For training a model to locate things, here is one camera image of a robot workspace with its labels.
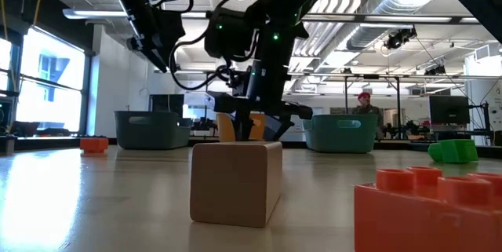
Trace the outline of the silver ventilation duct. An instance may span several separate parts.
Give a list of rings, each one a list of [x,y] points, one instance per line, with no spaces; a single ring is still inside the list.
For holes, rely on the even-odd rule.
[[[363,14],[404,15],[414,14],[432,0],[368,0],[361,8]],[[349,50],[362,50],[374,43],[388,28],[351,26],[346,40]]]

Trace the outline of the pale wooden block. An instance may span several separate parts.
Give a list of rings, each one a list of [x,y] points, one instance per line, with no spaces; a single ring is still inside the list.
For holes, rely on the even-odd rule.
[[[193,221],[266,226],[282,190],[280,142],[222,142],[192,149]]]

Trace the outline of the large bright window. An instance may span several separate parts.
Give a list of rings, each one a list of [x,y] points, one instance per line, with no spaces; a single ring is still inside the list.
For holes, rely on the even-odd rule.
[[[85,54],[51,34],[31,28],[24,36],[16,120],[40,130],[80,128]]]

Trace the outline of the black table rig frame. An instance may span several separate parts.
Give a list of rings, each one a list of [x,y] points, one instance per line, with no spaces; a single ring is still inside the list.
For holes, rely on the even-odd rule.
[[[0,153],[78,148],[79,146],[79,137],[0,137]],[[428,147],[429,144],[422,142],[382,141],[376,142],[373,149],[426,152]],[[502,160],[502,147],[478,146],[477,153],[479,158]]]

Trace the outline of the black background station frame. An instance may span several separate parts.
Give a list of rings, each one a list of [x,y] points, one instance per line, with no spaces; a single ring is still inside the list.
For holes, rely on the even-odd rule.
[[[344,78],[344,106],[345,106],[345,112],[348,113],[348,79],[349,78],[356,78],[357,80],[359,79],[365,79],[369,81],[377,81],[377,80],[384,80],[388,84],[390,84],[396,91],[396,101],[397,101],[397,112],[398,112],[398,123],[397,123],[397,134],[398,134],[398,139],[401,140],[403,138],[402,134],[402,116],[401,116],[401,92],[400,92],[400,87],[401,87],[401,80],[399,75],[394,75],[394,74],[348,74],[344,73],[343,74]]]

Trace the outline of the person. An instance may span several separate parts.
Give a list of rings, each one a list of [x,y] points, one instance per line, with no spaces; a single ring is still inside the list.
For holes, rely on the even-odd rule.
[[[383,113],[382,111],[371,104],[371,95],[367,92],[362,92],[358,95],[359,105],[352,109],[353,115],[375,115],[376,121],[376,139],[381,140],[384,138],[383,131]]]

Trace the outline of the green toy brick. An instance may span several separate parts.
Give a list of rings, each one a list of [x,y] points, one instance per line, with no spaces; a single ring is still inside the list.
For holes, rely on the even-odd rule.
[[[452,139],[430,144],[427,153],[437,163],[471,163],[478,161],[475,142]]]

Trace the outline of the overhead light bar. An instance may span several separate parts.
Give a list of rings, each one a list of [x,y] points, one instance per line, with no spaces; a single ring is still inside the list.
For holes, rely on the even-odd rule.
[[[63,9],[63,15],[73,20],[126,18],[123,11]],[[358,24],[428,24],[428,25],[480,25],[473,16],[428,16],[428,15],[376,15],[349,13],[308,13],[307,22],[340,22]]]

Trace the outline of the black computer monitor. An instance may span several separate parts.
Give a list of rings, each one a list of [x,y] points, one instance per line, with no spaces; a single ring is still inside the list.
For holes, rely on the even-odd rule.
[[[430,96],[429,111],[432,125],[466,125],[470,122],[469,100],[467,97]]]

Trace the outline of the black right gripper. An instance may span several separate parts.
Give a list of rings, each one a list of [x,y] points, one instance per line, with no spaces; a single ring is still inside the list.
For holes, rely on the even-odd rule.
[[[248,141],[253,120],[249,117],[251,113],[263,113],[270,117],[266,118],[264,126],[264,139],[266,141],[278,141],[280,137],[294,123],[289,120],[292,115],[297,115],[301,119],[311,119],[313,111],[311,107],[296,102],[273,100],[272,102],[262,102],[259,97],[249,99],[245,87],[232,88],[230,93],[208,91],[207,107],[216,113],[224,113],[234,119],[236,141]]]

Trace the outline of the dark equipment by window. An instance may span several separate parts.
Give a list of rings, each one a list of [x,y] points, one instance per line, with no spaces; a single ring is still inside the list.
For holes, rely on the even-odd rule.
[[[33,137],[39,122],[21,122],[13,120],[13,99],[0,97],[0,136]]]

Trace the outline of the yellow plastic bin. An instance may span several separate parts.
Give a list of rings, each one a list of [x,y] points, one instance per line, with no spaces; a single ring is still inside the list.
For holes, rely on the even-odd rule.
[[[250,131],[249,139],[251,141],[262,141],[265,129],[265,115],[251,114],[249,117],[253,120],[253,126]],[[217,113],[216,126],[220,142],[235,141],[235,131],[229,114]]]

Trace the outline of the grey-blue plastic bin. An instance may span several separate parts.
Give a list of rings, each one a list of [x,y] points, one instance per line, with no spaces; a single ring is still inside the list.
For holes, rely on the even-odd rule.
[[[192,121],[168,111],[115,111],[117,144],[126,150],[170,150],[188,145]]]

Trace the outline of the background robot arms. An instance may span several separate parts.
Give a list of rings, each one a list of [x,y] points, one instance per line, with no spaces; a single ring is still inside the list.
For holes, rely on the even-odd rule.
[[[424,139],[430,133],[430,129],[426,126],[420,126],[413,121],[408,121],[400,127],[393,127],[390,123],[384,126],[384,138],[403,139],[403,140],[419,140]]]

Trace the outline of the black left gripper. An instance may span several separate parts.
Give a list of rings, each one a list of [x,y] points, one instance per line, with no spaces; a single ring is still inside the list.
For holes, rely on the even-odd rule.
[[[157,2],[171,0],[118,0],[126,13],[133,36],[126,40],[129,49],[148,58],[158,58],[158,69],[166,73],[174,60],[173,49],[177,40],[185,35],[181,13],[157,7]]]

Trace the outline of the orange toy brick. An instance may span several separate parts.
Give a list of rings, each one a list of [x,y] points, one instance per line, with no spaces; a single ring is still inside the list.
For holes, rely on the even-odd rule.
[[[355,252],[502,252],[502,174],[380,169],[354,188]]]
[[[84,154],[103,154],[109,145],[106,137],[84,137],[80,139],[80,149]]]

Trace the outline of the teal plastic bin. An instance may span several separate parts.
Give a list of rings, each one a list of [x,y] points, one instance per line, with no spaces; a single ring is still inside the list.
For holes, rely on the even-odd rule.
[[[316,152],[359,153],[373,150],[376,115],[314,115],[303,121],[307,147]]]

